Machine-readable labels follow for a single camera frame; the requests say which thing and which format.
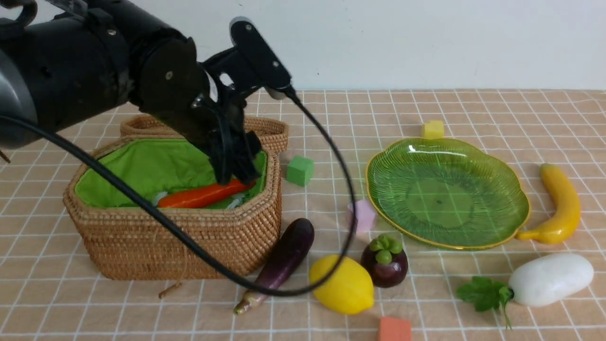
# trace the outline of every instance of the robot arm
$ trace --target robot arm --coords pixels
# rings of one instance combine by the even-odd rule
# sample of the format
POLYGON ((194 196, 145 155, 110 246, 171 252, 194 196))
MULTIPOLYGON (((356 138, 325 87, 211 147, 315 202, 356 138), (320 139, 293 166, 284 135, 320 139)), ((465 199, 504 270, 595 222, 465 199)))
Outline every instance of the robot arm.
MULTIPOLYGON (((0 0, 22 7, 0 18, 0 103, 7 115, 58 132, 130 102, 207 154, 217 182, 258 178, 261 150, 244 131, 245 99, 265 87, 276 100, 293 91, 288 71, 254 25, 230 24, 233 47, 204 62, 195 42, 126 0, 47 0, 65 11, 30 25, 35 0, 0 0)), ((0 148, 40 139, 0 125, 0 148)))

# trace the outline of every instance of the toy carrot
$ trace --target toy carrot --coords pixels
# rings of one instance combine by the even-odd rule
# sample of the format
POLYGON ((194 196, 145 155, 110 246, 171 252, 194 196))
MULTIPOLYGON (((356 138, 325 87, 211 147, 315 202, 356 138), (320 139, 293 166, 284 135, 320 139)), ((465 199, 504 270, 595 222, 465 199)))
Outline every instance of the toy carrot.
POLYGON ((166 194, 166 196, 158 200, 158 207, 200 209, 218 203, 234 194, 244 192, 254 186, 255 182, 245 185, 239 180, 234 179, 225 186, 212 184, 188 189, 170 195, 166 194))

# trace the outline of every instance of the yellow lemon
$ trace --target yellow lemon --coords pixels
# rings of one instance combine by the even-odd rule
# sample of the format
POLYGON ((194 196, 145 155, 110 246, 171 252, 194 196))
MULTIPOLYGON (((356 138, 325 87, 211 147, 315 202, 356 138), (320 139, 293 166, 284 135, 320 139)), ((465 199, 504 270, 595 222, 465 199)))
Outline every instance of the yellow lemon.
MULTIPOLYGON (((339 255, 317 260, 309 270, 309 281, 315 283, 335 265, 339 255)), ((355 260, 345 257, 332 277, 313 292, 321 304, 340 314, 355 315, 375 305, 375 289, 368 271, 355 260)))

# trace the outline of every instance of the glass plate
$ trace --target glass plate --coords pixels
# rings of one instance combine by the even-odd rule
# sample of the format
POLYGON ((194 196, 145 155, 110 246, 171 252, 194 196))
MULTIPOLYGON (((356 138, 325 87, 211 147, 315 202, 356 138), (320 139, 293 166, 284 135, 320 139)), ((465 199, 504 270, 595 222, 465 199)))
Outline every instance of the glass plate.
POLYGON ((507 164, 449 138, 395 142, 368 163, 366 186, 379 215, 439 248, 493 248, 530 218, 530 201, 507 164))

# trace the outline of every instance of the banana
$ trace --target banana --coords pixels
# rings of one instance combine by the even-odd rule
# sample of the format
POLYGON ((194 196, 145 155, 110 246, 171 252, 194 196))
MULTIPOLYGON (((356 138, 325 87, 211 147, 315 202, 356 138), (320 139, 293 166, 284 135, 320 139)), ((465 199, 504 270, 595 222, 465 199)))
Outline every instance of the banana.
POLYGON ((529 231, 516 234, 519 240, 559 244, 570 238, 581 222, 581 201, 566 173, 555 164, 541 165, 541 180, 556 206, 551 219, 529 231))

